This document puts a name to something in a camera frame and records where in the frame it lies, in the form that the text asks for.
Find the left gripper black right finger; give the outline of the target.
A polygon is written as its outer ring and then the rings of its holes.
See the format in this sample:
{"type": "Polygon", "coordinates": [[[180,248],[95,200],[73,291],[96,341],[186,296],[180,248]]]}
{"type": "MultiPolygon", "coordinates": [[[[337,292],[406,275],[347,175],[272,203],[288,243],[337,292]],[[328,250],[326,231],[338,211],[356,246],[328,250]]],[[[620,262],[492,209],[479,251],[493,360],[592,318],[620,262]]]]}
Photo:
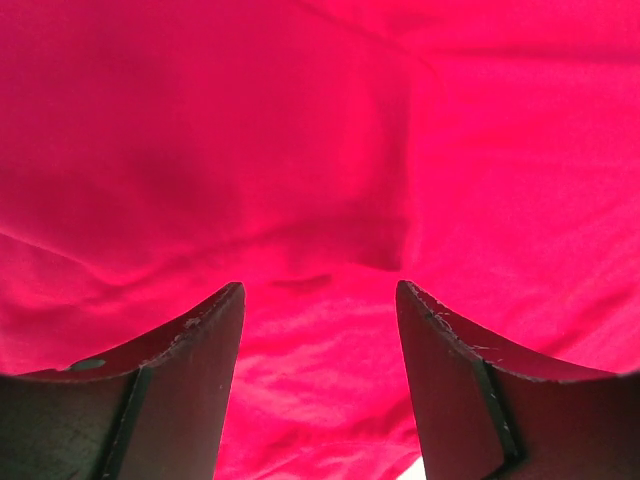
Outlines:
{"type": "Polygon", "coordinates": [[[396,312],[430,479],[635,479],[639,376],[555,359],[415,284],[396,312]]]}

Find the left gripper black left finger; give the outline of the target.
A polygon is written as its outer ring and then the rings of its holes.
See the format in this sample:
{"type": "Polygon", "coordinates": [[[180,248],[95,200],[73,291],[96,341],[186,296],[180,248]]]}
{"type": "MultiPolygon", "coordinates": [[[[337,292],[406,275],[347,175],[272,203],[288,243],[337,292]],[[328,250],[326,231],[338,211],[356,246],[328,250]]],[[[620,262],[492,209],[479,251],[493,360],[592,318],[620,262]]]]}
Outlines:
{"type": "Polygon", "coordinates": [[[245,313],[224,286],[64,370],[1,379],[5,479],[210,479],[245,313]]]}

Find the crimson red t shirt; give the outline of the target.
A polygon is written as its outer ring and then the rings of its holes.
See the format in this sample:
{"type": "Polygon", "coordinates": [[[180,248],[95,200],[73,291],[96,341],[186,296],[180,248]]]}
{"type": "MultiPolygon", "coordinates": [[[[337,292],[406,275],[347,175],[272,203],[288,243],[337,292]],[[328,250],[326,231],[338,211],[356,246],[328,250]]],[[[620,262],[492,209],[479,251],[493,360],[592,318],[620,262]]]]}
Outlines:
{"type": "Polygon", "coordinates": [[[217,477],[391,479],[404,279],[638,368],[637,2],[2,3],[3,372],[240,281],[217,477]]]}

